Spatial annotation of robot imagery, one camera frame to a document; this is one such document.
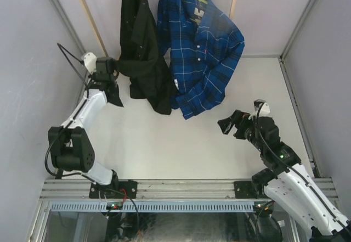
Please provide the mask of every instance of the shirt cuff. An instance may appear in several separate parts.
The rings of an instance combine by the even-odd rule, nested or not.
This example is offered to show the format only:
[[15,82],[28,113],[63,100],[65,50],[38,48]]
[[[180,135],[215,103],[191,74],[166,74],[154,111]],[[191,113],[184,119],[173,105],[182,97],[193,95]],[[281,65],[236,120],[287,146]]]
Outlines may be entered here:
[[191,102],[191,100],[195,96],[196,96],[196,92],[194,91],[194,89],[192,89],[188,94],[180,95],[175,98],[178,103],[178,106],[182,110],[183,117],[186,120],[198,114],[197,109],[193,106]]

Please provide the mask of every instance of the shirt sleeve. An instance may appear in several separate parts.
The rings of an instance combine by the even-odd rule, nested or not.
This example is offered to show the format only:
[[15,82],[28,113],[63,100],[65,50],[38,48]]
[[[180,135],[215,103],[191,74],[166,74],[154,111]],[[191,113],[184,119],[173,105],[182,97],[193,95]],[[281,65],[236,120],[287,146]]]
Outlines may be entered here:
[[244,49],[244,37],[238,30],[229,36],[228,56],[204,76],[188,93],[175,99],[185,119],[219,105],[224,97],[224,90],[239,62]]
[[160,0],[157,8],[158,49],[165,55],[171,47],[171,32],[169,30],[168,0]]

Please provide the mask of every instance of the white wall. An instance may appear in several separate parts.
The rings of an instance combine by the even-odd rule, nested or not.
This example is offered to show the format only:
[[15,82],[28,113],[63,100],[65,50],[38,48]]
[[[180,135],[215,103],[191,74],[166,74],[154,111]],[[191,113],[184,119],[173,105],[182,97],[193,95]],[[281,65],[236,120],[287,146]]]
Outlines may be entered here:
[[281,55],[308,0],[237,0],[245,55]]
[[56,42],[79,55],[49,0],[0,0],[0,237],[24,241],[44,179],[50,126],[81,88]]
[[[79,0],[60,0],[86,50],[102,51]],[[232,0],[213,0],[229,15]],[[244,55],[280,55],[308,0],[237,0],[234,23],[245,37]],[[120,51],[121,0],[87,0],[110,56]],[[158,0],[149,0],[154,17]]]
[[319,0],[286,59],[324,177],[351,217],[351,0]]

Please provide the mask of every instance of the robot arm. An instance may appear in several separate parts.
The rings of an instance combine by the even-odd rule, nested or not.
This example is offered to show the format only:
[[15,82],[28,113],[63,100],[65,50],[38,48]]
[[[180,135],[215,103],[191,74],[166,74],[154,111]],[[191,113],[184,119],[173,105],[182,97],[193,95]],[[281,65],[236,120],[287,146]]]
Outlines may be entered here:
[[100,110],[111,103],[123,106],[116,83],[117,65],[113,58],[96,58],[93,53],[84,55],[84,65],[91,80],[83,98],[71,116],[60,127],[48,132],[50,153],[55,168],[76,171],[100,185],[118,187],[115,171],[95,159],[95,152],[87,133]]
[[252,177],[253,190],[276,201],[312,236],[311,241],[351,241],[350,221],[313,182],[298,155],[280,141],[278,127],[266,117],[268,104],[256,100],[254,106],[252,114],[236,110],[218,121],[224,134],[235,126],[234,137],[247,139],[261,152],[267,168]]

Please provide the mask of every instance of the plaid shirt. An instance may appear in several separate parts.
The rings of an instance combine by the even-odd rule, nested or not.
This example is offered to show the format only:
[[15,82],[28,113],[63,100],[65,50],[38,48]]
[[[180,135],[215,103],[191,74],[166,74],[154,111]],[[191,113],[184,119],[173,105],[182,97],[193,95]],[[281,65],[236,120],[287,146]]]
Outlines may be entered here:
[[[171,99],[185,119],[220,104],[244,49],[244,37],[211,0],[160,0],[158,46],[171,48],[170,70],[178,87]],[[195,15],[203,10],[203,17]],[[195,20],[201,19],[199,25]]]

